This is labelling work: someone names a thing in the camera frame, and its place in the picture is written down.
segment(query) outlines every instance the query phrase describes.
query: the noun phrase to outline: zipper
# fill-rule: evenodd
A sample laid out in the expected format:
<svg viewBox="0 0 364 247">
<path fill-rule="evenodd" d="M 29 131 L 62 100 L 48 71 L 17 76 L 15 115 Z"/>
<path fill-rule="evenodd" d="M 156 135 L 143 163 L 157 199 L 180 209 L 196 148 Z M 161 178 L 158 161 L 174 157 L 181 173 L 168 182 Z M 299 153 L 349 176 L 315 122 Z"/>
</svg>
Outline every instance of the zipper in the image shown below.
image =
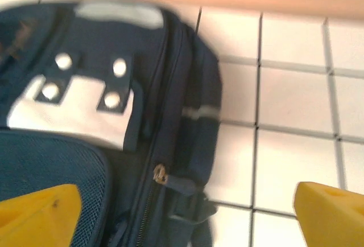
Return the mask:
<svg viewBox="0 0 364 247">
<path fill-rule="evenodd" d="M 150 223 L 150 214 L 152 209 L 151 204 L 158 195 L 159 191 L 157 190 L 160 189 L 160 186 L 173 189 L 185 196 L 191 196 L 198 190 L 196 183 L 193 180 L 169 175 L 164 164 L 157 164 L 154 168 L 153 181 L 154 182 L 152 182 L 152 186 L 148 194 L 146 209 L 144 210 L 142 223 L 140 225 L 138 237 L 136 240 L 136 247 L 143 246 Z"/>
</svg>

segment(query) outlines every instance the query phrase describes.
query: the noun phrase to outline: blue mesh pocket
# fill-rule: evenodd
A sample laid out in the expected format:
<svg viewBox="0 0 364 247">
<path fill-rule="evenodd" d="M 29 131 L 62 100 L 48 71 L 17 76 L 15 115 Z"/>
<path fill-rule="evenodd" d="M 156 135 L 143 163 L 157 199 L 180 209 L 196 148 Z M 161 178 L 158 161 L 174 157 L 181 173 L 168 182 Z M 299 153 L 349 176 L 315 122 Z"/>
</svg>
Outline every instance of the blue mesh pocket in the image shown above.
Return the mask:
<svg viewBox="0 0 364 247">
<path fill-rule="evenodd" d="M 68 137 L 0 131 L 0 201 L 65 183 L 76 184 L 82 197 L 71 246 L 93 246 L 102 236 L 111 191 L 104 156 Z"/>
</svg>

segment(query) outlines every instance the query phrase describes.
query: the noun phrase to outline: backpack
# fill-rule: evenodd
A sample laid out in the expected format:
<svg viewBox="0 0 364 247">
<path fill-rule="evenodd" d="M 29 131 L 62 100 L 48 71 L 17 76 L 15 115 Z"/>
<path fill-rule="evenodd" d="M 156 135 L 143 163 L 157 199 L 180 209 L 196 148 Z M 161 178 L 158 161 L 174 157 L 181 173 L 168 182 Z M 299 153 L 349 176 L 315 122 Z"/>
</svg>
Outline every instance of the backpack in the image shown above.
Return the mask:
<svg viewBox="0 0 364 247">
<path fill-rule="evenodd" d="M 0 12 L 0 200 L 76 184 L 71 246 L 212 246 L 218 60 L 132 0 Z"/>
</svg>

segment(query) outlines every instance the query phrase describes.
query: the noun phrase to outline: zipper pull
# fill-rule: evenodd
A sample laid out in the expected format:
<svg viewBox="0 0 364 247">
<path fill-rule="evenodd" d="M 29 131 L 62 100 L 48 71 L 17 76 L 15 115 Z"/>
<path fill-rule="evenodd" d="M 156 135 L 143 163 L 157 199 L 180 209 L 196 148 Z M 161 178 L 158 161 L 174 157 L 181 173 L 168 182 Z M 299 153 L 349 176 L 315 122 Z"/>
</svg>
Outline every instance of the zipper pull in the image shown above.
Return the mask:
<svg viewBox="0 0 364 247">
<path fill-rule="evenodd" d="M 197 186 L 193 180 L 168 175 L 162 164 L 155 167 L 153 180 L 185 196 L 191 196 L 197 192 Z"/>
</svg>

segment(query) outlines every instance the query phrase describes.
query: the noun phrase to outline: yellow plastic piece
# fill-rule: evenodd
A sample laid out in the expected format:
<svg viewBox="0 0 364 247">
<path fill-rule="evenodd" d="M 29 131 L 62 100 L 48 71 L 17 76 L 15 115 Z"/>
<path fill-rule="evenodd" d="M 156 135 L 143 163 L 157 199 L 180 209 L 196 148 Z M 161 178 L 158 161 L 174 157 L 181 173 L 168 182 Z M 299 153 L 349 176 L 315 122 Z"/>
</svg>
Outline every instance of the yellow plastic piece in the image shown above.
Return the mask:
<svg viewBox="0 0 364 247">
<path fill-rule="evenodd" d="M 302 182 L 294 207 L 308 247 L 364 246 L 364 195 Z"/>
<path fill-rule="evenodd" d="M 69 246 L 81 212 L 72 184 L 0 202 L 0 247 Z"/>
</svg>

